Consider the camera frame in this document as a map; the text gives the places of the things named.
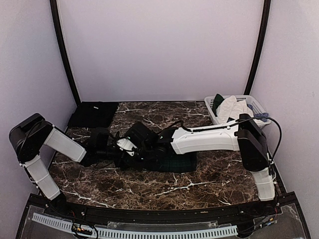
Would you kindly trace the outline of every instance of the white towel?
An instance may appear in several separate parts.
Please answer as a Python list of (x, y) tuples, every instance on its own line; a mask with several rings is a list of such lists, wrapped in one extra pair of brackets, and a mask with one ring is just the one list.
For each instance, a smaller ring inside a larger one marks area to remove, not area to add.
[(254, 117), (253, 111), (248, 108), (245, 100), (238, 101), (235, 96), (228, 97), (216, 109), (217, 119), (219, 123), (227, 123), (229, 118), (239, 119), (240, 114), (248, 114)]
[(219, 123), (227, 123), (234, 105), (237, 103), (235, 96), (228, 97), (216, 109), (217, 119)]

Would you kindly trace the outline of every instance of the lavender wall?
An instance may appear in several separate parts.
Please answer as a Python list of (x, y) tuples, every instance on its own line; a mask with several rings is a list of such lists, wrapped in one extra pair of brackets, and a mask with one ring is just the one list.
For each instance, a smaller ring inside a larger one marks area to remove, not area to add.
[[(8, 133), (35, 112), (65, 129), (75, 108), (48, 0), (0, 1), (0, 85), (0, 238), (11, 239), (34, 186)], [(43, 153), (49, 163), (52, 151)]]
[(263, 0), (59, 0), (85, 101), (241, 94)]
[[(319, 238), (319, 1), (272, 1), (252, 95), (283, 128), (275, 161)], [(274, 149), (276, 125), (265, 127)]]

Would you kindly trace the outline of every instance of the white laundry basket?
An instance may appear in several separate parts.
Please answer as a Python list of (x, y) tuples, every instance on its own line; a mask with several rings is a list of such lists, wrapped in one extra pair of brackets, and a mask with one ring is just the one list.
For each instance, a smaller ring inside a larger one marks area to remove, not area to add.
[[(231, 97), (231, 96), (222, 96), (224, 99)], [(235, 96), (237, 98), (237, 101), (243, 101), (246, 100), (246, 102), (250, 105), (253, 106), (253, 113), (255, 114), (261, 114), (261, 113), (265, 113), (266, 111), (264, 110), (264, 108), (259, 104), (259, 102), (252, 96), (248, 96), (248, 95), (238, 95)], [(209, 112), (209, 116), (211, 118), (211, 120), (213, 121), (213, 124), (221, 124), (220, 122), (218, 122), (218, 119), (216, 118), (216, 116), (214, 115), (214, 112), (212, 110), (213, 107), (213, 103), (214, 103), (214, 96), (208, 96), (205, 98), (205, 104), (208, 108), (208, 112)], [(268, 119), (266, 122), (258, 122), (257, 125), (259, 126), (259, 128), (264, 127), (267, 124), (270, 124), (271, 121)]]

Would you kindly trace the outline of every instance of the dark green towel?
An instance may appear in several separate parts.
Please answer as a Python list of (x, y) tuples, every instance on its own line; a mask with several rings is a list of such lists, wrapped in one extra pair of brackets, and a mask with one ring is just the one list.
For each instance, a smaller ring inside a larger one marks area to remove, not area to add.
[(196, 152), (186, 154), (174, 154), (158, 162), (146, 162), (144, 168), (149, 171), (186, 173), (193, 172), (197, 166)]
[(224, 98), (220, 94), (217, 94), (214, 98), (213, 106), (211, 107), (211, 109), (213, 110), (214, 115), (216, 117), (217, 117), (216, 110), (223, 101), (224, 101)]

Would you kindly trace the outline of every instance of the marble tabletop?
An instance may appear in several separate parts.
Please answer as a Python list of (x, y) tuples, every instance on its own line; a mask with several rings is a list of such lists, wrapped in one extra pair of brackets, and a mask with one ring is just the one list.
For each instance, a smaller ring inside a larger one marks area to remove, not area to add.
[[(123, 135), (141, 121), (158, 131), (177, 120), (187, 127), (211, 125), (204, 102), (120, 103), (110, 132)], [(69, 128), (67, 135), (83, 142), (89, 128)], [(125, 171), (109, 162), (83, 167), (57, 153), (49, 168), (67, 200), (84, 205), (134, 210), (187, 210), (257, 201), (253, 177), (239, 152), (205, 151), (197, 154), (197, 170), (190, 173)]]

